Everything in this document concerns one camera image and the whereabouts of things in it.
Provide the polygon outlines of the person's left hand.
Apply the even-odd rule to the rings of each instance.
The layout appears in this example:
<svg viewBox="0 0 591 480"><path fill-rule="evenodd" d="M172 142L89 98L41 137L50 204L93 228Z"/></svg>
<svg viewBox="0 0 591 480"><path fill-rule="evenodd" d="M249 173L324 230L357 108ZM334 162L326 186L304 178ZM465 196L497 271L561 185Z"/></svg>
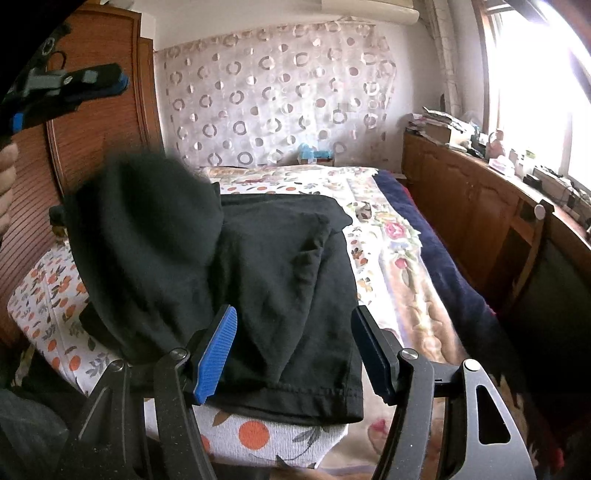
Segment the person's left hand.
<svg viewBox="0 0 591 480"><path fill-rule="evenodd" d="M13 203L13 188L16 182L16 161L19 150L14 142L7 143L0 154L0 236L4 237L10 226L9 209Z"/></svg>

